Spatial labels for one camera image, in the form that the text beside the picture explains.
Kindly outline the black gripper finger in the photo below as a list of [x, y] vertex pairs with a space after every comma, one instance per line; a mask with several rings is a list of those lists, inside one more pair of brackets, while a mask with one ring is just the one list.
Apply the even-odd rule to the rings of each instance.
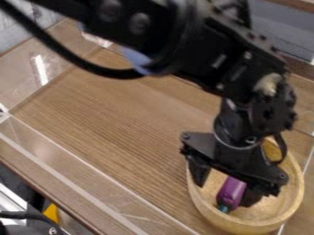
[[187, 168], [192, 182], [197, 187], [203, 187], [211, 172], [211, 162], [200, 156], [187, 156]]
[[248, 185], [241, 197], [240, 206], [252, 207], [264, 196], [264, 187], [262, 185]]

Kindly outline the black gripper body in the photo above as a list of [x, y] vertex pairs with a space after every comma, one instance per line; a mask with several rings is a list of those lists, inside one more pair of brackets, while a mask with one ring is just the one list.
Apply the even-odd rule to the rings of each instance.
[[247, 185], [262, 185], [264, 196], [278, 196], [290, 177], [279, 167], [286, 160], [272, 161], [263, 146], [228, 146], [213, 133], [185, 131], [180, 135], [181, 154], [200, 156], [211, 162], [211, 170], [236, 178]]

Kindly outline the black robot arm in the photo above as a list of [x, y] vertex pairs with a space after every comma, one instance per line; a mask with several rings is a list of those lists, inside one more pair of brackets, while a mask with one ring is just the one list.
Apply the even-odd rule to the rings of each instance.
[[295, 94], [276, 48], [251, 30], [247, 2], [233, 4], [239, 17], [231, 19], [211, 0], [28, 1], [123, 47], [131, 68], [103, 68], [32, 26], [40, 40], [85, 70], [115, 79], [176, 74], [220, 97], [212, 132], [184, 132], [180, 137], [193, 184], [203, 185], [217, 170], [244, 187], [240, 206], [278, 195], [290, 177], [262, 144], [291, 129]]

